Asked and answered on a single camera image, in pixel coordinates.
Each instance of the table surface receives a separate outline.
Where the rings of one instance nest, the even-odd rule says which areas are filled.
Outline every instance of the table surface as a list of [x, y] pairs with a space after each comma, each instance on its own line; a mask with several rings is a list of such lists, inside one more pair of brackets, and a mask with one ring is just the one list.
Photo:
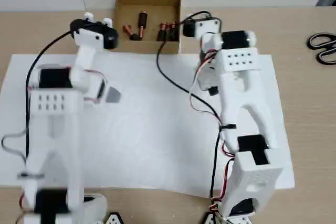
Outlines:
[[[193, 9], [183, 9], [183, 16]], [[261, 54], [272, 54], [296, 187], [277, 191], [254, 223], [328, 223], [334, 216], [336, 195], [336, 67], [318, 64], [315, 51], [306, 48], [309, 35], [336, 31], [334, 7], [261, 7], [210, 9], [223, 20], [223, 30], [253, 30]], [[93, 12], [96, 20], [111, 10]], [[0, 13], [0, 81], [12, 54], [36, 54], [68, 29], [83, 12]], [[197, 52], [198, 44], [182, 38], [182, 52]], [[76, 53], [71, 38], [48, 53]], [[109, 209], [125, 223], [198, 223], [209, 201], [162, 190], [103, 189]], [[0, 189], [0, 223], [18, 216], [18, 188]]]

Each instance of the robotic arm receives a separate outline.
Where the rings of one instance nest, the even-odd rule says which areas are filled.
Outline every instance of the robotic arm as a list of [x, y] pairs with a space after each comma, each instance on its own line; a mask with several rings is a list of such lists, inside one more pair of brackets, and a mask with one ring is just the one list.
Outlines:
[[[107, 211], [103, 195], [84, 195], [79, 117], [85, 100], [98, 102], [104, 94], [106, 79], [90, 67], [97, 51], [117, 47], [118, 33], [112, 28], [112, 20], [95, 23], [90, 13], [74, 20], [70, 30], [79, 46], [74, 66], [42, 66], [33, 70], [29, 80], [32, 143], [23, 188], [34, 213], [24, 216], [26, 224], [92, 224], [102, 220]], [[46, 129], [47, 135], [43, 139], [34, 137], [41, 129]], [[41, 169], [54, 154], [67, 169], [67, 188], [39, 187], [44, 179]]]
[[[222, 197], [214, 200], [221, 217], [245, 223], [244, 220], [265, 207], [285, 164], [277, 149], [274, 122], [261, 82], [256, 36], [252, 31], [222, 33], [220, 26], [217, 18], [187, 19], [183, 35], [201, 40], [201, 63], [207, 52], [216, 52], [199, 73], [198, 84], [210, 95], [219, 93], [220, 138], [235, 158]], [[237, 88], [237, 76], [243, 80], [243, 90]], [[241, 108], [248, 110], [260, 134], [237, 135]]]

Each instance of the cardboard box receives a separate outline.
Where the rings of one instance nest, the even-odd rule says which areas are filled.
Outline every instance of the cardboard box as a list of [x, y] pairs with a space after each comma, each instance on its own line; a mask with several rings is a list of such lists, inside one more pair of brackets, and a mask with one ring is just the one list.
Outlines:
[[[123, 31], [123, 25], [131, 25], [138, 33], [138, 17], [141, 11], [148, 14], [146, 29], [141, 41], [131, 41]], [[156, 41], [162, 22], [180, 22], [181, 0], [116, 0], [113, 26], [119, 33], [118, 51], [156, 54], [162, 42]], [[167, 41], [162, 53], [176, 54], [180, 47], [178, 41]]]

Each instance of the black scissors handle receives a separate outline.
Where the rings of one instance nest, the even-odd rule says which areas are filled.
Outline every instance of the black scissors handle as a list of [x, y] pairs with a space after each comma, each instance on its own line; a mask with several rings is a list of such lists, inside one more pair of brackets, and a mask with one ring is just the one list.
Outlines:
[[[313, 41], [316, 38], [328, 38], [329, 41], [322, 42], [319, 44], [314, 44]], [[328, 61], [324, 60], [323, 57], [326, 55], [333, 54], [336, 52], [336, 35], [331, 33], [318, 33], [310, 36], [307, 40], [307, 47], [312, 50], [317, 50], [325, 48], [325, 51], [322, 51], [316, 55], [316, 60], [324, 65], [336, 65], [336, 60]]]

